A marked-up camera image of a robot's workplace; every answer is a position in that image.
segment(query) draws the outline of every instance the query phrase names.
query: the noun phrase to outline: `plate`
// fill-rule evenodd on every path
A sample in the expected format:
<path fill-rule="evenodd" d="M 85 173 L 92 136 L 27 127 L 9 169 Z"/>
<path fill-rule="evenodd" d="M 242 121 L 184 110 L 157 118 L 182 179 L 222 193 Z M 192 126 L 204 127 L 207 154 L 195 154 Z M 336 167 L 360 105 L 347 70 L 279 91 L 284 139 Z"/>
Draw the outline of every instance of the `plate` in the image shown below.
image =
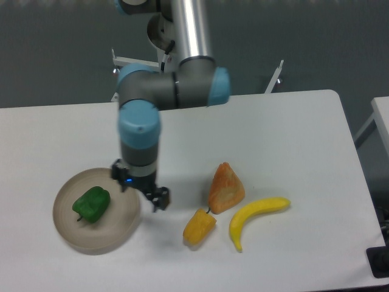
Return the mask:
<path fill-rule="evenodd" d="M 73 203 L 91 187 L 107 190 L 111 202 L 95 223 L 72 210 Z M 118 248 L 139 224 L 139 197 L 128 188 L 122 193 L 120 185 L 111 178 L 110 169 L 89 169 L 73 176 L 60 189 L 53 206 L 54 225 L 71 247 L 85 254 L 104 254 Z"/>

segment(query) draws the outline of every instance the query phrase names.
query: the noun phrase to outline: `yellow pepper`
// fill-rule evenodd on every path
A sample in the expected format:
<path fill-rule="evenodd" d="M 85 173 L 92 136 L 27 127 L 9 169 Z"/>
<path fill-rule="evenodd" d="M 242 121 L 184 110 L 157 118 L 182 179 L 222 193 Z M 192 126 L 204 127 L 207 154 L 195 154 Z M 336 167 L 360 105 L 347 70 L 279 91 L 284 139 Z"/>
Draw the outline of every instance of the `yellow pepper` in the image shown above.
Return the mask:
<path fill-rule="evenodd" d="M 184 229 L 184 239 L 191 245 L 197 245 L 215 227 L 216 219 L 206 213 L 203 209 L 198 209 L 189 220 Z"/>

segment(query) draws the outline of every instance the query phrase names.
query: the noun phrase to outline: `toy fruit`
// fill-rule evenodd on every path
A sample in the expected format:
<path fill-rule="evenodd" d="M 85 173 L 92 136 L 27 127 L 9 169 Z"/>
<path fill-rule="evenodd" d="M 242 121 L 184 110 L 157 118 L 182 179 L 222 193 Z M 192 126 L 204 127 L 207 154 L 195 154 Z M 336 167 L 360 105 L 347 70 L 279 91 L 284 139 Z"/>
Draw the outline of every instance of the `toy fruit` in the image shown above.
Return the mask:
<path fill-rule="evenodd" d="M 220 164 L 213 177 L 208 196 L 208 205 L 212 213 L 224 212 L 243 198 L 244 187 L 238 176 L 227 162 Z"/>
<path fill-rule="evenodd" d="M 90 223 L 95 223 L 104 214 L 110 202 L 111 197 L 107 190 L 92 187 L 74 202 L 72 209 L 80 214 L 78 221 L 84 218 Z"/>
<path fill-rule="evenodd" d="M 232 217 L 230 222 L 230 237 L 237 251 L 242 252 L 241 233 L 244 222 L 255 215 L 286 209 L 291 202 L 282 197 L 266 198 L 245 205 Z"/>
<path fill-rule="evenodd" d="M 206 213 L 203 209 L 198 209 L 189 220 L 184 229 L 184 239 L 191 245 L 197 245 L 215 227 L 216 219 Z"/>

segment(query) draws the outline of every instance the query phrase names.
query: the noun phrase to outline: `banana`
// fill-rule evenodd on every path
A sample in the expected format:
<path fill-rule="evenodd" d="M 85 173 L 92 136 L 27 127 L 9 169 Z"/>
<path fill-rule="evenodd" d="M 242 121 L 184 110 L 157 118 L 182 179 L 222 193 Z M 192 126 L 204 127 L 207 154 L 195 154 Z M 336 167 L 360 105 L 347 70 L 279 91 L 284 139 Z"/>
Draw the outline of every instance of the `banana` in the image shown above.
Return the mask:
<path fill-rule="evenodd" d="M 286 209 L 291 202 L 283 197 L 266 198 L 242 207 L 230 222 L 230 237 L 238 252 L 242 252 L 241 233 L 244 222 L 255 215 Z"/>

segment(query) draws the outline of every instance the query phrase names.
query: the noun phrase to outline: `blue joint cover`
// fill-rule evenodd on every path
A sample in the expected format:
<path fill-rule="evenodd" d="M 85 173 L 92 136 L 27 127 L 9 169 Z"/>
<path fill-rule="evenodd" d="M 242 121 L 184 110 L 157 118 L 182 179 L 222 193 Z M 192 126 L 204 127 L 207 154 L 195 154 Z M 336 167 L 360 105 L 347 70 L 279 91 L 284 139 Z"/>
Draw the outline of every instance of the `blue joint cover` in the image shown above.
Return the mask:
<path fill-rule="evenodd" d="M 120 5 L 119 0 L 114 0 L 114 2 L 115 2 L 116 10 L 119 11 L 120 14 L 123 14 L 123 15 L 126 14 L 124 12 L 124 10 L 122 9 L 122 6 Z"/>
<path fill-rule="evenodd" d="M 139 63 L 132 63 L 128 64 L 121 68 L 119 72 L 119 76 L 117 77 L 117 83 L 116 83 L 116 92 L 119 90 L 120 84 L 123 81 L 123 79 L 136 71 L 147 71 L 153 73 L 154 71 L 147 65 L 139 64 Z"/>
<path fill-rule="evenodd" d="M 230 76 L 226 68 L 217 67 L 208 96 L 208 106 L 222 105 L 231 95 Z"/>
<path fill-rule="evenodd" d="M 125 103 L 119 110 L 119 135 L 127 146 L 147 149 L 158 143 L 160 119 L 158 109 L 146 100 Z"/>

